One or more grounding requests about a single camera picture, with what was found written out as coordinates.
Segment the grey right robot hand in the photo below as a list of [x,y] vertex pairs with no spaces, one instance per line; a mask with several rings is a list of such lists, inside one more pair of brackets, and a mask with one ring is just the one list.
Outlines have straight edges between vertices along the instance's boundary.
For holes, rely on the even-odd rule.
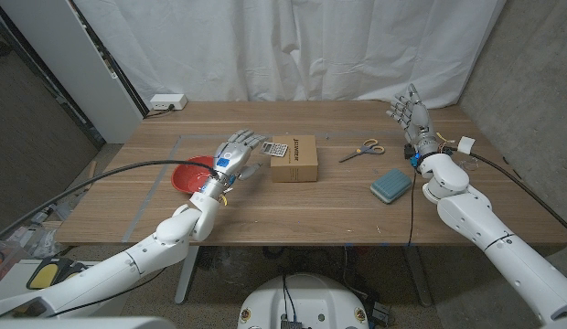
[[420,157],[438,151],[436,131],[426,106],[410,83],[404,93],[395,94],[386,114],[404,130],[404,137]]

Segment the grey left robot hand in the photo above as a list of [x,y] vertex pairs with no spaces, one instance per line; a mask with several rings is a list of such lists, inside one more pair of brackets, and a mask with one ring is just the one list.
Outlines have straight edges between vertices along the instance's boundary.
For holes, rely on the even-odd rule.
[[219,199],[236,179],[246,180],[261,168],[260,163],[247,165],[252,151],[267,138],[252,130],[240,130],[222,143],[213,156],[213,169],[217,172],[209,177],[200,193]]

